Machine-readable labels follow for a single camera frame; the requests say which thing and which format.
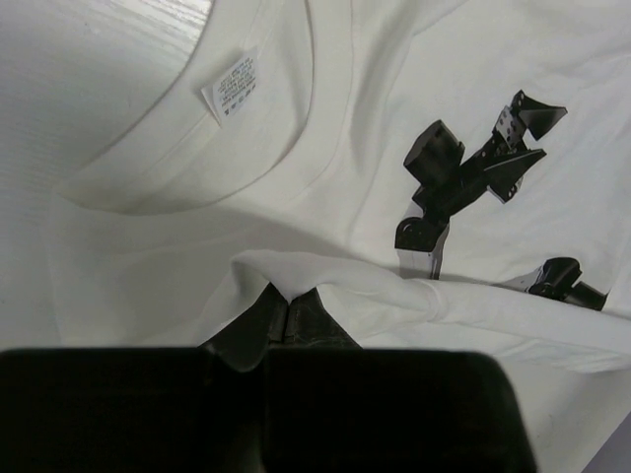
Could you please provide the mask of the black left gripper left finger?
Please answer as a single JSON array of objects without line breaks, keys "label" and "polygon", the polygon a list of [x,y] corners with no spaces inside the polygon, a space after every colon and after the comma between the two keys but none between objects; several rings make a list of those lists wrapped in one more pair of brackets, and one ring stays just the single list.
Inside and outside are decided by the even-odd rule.
[{"label": "black left gripper left finger", "polygon": [[255,302],[200,346],[205,372],[258,372],[269,347],[282,343],[289,303],[268,284]]}]

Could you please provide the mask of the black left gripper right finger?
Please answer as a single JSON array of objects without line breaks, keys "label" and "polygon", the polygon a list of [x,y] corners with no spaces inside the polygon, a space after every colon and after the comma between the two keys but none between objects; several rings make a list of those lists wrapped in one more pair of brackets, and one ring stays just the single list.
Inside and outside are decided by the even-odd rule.
[{"label": "black left gripper right finger", "polygon": [[360,349],[360,345],[326,311],[317,289],[295,298],[289,304],[287,345],[304,348]]}]

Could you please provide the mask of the white t-shirt with robot print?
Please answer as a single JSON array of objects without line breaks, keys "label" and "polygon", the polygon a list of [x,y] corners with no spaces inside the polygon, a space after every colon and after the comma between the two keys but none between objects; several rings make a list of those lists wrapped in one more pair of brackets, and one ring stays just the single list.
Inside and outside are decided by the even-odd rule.
[{"label": "white t-shirt with robot print", "polygon": [[[404,157],[437,119],[476,151],[519,91],[567,115],[431,280],[394,247]],[[218,1],[45,241],[66,346],[199,345],[268,284],[316,290],[363,346],[499,358],[540,469],[579,472],[630,410],[630,5]]]}]

